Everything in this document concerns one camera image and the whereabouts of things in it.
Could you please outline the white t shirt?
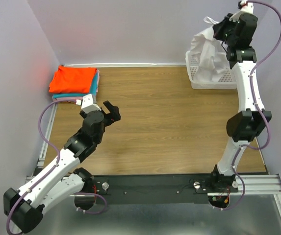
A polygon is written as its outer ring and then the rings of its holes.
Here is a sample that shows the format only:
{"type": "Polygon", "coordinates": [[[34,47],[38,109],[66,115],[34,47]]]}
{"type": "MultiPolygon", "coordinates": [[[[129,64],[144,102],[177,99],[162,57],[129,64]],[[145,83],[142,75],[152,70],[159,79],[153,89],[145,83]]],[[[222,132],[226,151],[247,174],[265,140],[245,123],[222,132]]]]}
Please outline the white t shirt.
{"type": "Polygon", "coordinates": [[[220,70],[224,69],[223,66],[228,61],[220,41],[213,38],[213,26],[218,22],[208,16],[204,18],[204,22],[209,24],[210,27],[193,37],[190,51],[197,56],[199,69],[205,71],[214,70],[220,73],[220,70]]]}

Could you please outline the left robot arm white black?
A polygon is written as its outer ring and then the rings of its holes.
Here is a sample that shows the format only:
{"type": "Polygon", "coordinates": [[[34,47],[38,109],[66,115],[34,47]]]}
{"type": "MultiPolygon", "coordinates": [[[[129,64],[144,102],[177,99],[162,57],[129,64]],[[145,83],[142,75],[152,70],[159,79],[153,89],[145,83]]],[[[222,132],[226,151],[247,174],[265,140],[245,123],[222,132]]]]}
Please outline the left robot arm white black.
{"type": "Polygon", "coordinates": [[[91,98],[81,102],[82,127],[71,136],[57,156],[37,176],[19,189],[9,188],[3,195],[3,209],[7,216],[6,231],[12,234],[10,223],[20,229],[20,234],[32,231],[44,215],[72,194],[88,193],[92,175],[83,168],[77,169],[67,179],[69,170],[82,163],[101,143],[105,128],[121,119],[119,108],[105,101],[105,113],[91,98]]]}

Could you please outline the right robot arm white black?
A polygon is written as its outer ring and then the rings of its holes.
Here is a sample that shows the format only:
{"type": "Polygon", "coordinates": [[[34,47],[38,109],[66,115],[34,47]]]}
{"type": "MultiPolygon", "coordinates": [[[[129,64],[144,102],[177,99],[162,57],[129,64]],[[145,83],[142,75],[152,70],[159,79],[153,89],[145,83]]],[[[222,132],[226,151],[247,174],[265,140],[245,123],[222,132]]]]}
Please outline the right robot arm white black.
{"type": "Polygon", "coordinates": [[[252,13],[227,14],[213,26],[214,39],[227,45],[227,60],[238,93],[238,113],[226,124],[229,140],[222,158],[201,185],[207,192],[224,192],[235,182],[239,161],[254,138],[271,120],[265,110],[256,80],[256,52],[250,45],[258,18],[252,13]]]}

